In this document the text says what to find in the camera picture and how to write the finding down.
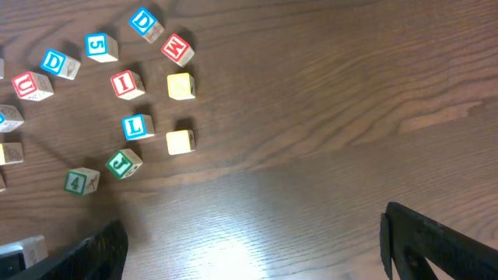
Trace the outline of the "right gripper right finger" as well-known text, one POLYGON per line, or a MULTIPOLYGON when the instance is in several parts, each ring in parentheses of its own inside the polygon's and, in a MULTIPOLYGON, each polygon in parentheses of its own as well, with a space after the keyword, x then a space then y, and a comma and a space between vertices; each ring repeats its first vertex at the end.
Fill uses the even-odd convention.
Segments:
POLYGON ((453 279, 496 279, 497 250, 397 202, 381 214, 381 261, 389 279, 435 279, 435 264, 453 279))

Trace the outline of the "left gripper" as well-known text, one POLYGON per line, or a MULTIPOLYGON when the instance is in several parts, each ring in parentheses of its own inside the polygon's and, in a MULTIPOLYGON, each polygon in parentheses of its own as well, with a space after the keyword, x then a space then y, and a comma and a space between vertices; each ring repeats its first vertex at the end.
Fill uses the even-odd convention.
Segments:
POLYGON ((0 258, 0 280, 7 280, 26 269, 22 252, 9 252, 0 258))

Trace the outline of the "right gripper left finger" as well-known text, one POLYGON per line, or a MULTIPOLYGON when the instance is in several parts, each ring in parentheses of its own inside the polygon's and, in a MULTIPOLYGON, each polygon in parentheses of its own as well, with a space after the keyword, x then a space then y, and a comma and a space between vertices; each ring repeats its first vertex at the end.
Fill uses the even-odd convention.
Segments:
POLYGON ((128 234, 120 220, 110 222, 60 254, 27 268, 9 280, 121 280, 128 234))

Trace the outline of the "blue T block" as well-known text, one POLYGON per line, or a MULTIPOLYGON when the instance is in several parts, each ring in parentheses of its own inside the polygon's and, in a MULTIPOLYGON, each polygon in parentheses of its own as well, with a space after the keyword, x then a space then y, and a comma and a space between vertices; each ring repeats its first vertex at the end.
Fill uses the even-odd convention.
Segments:
POLYGON ((32 236, 13 243, 1 245, 1 256, 20 254, 21 264, 29 268, 48 257, 47 245, 43 235, 32 236))

